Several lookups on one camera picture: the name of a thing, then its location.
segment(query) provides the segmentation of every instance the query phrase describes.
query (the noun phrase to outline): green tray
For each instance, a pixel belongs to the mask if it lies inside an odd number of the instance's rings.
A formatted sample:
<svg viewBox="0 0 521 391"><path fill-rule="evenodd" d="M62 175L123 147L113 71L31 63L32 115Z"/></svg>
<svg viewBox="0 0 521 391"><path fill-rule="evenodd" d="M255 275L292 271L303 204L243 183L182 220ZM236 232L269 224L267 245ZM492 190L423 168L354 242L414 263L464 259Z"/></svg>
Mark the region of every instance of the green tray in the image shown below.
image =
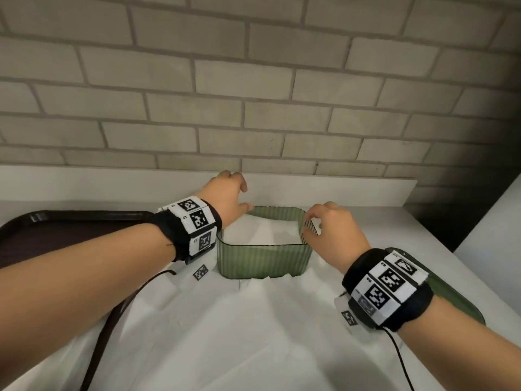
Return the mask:
<svg viewBox="0 0 521 391"><path fill-rule="evenodd" d="M298 229L305 225L317 232L313 222L304 221L306 212L296 207L256 207L250 212L256 217L281 221L297 221ZM231 279L282 277L285 274L300 276L307 267L311 247L302 244L282 245L231 245L223 242L223 232L217 234L217 268Z"/></svg>
<svg viewBox="0 0 521 391"><path fill-rule="evenodd" d="M429 273L429 277L427 278L427 282L430 287L433 289L433 292L441 298L452 303L452 305L461 311L463 311L466 315L469 315L476 321L486 325L485 318L483 314L478 310L476 306L474 306L465 296L461 295L458 291L452 288L449 284L443 281L440 277L436 276L431 270L426 268L422 263L418 262L417 259L406 253L404 250L389 247L386 248L386 251L397 253L405 256L408 260L413 262L415 265L418 265L423 270Z"/></svg>

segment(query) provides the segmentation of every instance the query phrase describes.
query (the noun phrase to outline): translucent container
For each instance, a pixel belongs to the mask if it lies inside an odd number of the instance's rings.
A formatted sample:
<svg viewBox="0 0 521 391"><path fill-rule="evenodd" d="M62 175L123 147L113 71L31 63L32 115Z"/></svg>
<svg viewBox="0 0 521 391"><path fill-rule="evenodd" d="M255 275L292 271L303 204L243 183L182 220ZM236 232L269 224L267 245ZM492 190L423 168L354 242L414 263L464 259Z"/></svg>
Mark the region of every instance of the translucent container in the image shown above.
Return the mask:
<svg viewBox="0 0 521 391"><path fill-rule="evenodd" d="M313 222L304 221L305 211L296 207L256 207L250 212L256 217L280 221L297 221L317 233ZM223 241L223 231L217 234L217 268L219 273L231 279L282 277L285 274L300 276L307 267L311 247L301 244L281 245L231 245Z"/></svg>

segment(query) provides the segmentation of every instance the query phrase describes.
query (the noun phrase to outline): wristband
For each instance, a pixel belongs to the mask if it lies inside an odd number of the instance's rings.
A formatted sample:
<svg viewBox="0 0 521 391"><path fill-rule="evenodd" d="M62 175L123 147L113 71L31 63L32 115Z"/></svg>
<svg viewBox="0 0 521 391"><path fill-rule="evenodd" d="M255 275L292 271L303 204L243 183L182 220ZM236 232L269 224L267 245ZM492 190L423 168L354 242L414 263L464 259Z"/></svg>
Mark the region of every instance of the wristband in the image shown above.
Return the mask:
<svg viewBox="0 0 521 391"><path fill-rule="evenodd" d="M371 249L353 263L342 285L351 295L349 307L363 324L395 332L420 317L432 301L427 276L396 251Z"/></svg>
<svg viewBox="0 0 521 391"><path fill-rule="evenodd" d="M159 227L176 247L174 261L186 264L215 247L217 233L223 228L212 205L195 196L159 208L147 222Z"/></svg>

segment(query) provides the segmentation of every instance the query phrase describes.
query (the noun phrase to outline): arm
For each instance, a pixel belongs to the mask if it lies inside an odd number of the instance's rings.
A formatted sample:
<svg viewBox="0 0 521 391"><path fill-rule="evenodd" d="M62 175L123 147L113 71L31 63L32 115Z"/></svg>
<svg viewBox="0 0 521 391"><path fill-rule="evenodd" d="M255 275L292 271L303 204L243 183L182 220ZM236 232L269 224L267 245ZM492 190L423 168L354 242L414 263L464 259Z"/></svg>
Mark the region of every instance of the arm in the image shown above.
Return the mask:
<svg viewBox="0 0 521 391"><path fill-rule="evenodd" d="M196 195L223 227L251 208L240 173L223 171ZM89 329L175 257L150 223L49 252L0 270L0 389Z"/></svg>
<svg viewBox="0 0 521 391"><path fill-rule="evenodd" d="M322 234L305 229L304 238L342 274L370 249L351 213L337 204L316 204L306 216L321 219ZM521 389L521 349L441 298L398 334L448 391Z"/></svg>

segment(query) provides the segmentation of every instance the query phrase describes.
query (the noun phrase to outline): black cable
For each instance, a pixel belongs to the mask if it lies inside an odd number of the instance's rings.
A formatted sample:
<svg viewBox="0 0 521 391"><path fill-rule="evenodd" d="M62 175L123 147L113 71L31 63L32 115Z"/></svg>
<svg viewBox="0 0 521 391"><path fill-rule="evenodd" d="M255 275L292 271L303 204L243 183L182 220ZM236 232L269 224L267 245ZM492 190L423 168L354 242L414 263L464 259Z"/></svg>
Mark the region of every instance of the black cable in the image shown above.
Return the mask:
<svg viewBox="0 0 521 391"><path fill-rule="evenodd" d="M385 331L385 333L387 335L389 335L389 337L391 338L392 343L394 344L394 348L396 349L396 353L398 353L398 358L400 358L400 363L402 364L403 374L405 375L405 378L407 379L407 382L409 383L409 387L411 388L411 391L414 391L413 383L411 383L411 379L409 379L409 375L407 374L407 369L405 368L405 364L403 363L402 355L400 354L400 349L398 348L398 345L394 341L394 337L391 335L391 333L387 329L381 328L381 327L379 329Z"/></svg>
<svg viewBox="0 0 521 391"><path fill-rule="evenodd" d="M90 387L92 379L96 374L96 369L100 364L101 357L103 356L103 352L105 351L105 347L107 346L108 339L110 338L112 331L116 327L119 319L121 318L127 307L130 306L130 303L132 303L134 298L143 290L143 288L145 288L148 285L149 282L151 282L156 277L161 276L161 274L165 273L170 273L174 276L177 274L173 270L163 270L162 272L157 273L145 284L141 285L136 292L134 292L127 299L125 299L123 302L114 307L114 309L112 309L96 341L96 346L94 347L94 351L91 356L91 361L89 362L87 371L85 373L85 376L83 377L83 382L81 383L80 391L87 391Z"/></svg>

